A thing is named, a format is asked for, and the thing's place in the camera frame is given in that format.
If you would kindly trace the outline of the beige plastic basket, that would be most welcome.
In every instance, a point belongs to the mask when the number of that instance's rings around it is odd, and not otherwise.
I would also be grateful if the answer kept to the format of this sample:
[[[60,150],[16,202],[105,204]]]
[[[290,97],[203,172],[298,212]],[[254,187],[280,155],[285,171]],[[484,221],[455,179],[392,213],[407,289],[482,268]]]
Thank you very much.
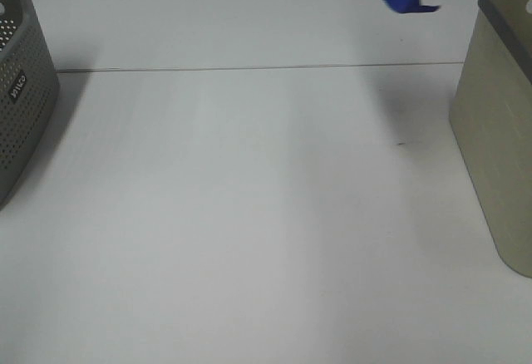
[[[531,0],[478,0],[450,123],[501,260],[531,275]]]

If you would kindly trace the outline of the grey perforated plastic basket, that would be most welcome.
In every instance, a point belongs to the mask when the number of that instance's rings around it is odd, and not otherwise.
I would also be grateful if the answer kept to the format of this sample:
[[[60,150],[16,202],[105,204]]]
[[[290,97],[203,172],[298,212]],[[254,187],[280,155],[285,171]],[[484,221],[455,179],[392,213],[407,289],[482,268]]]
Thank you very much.
[[[59,91],[32,0],[1,0],[1,204],[32,158]]]

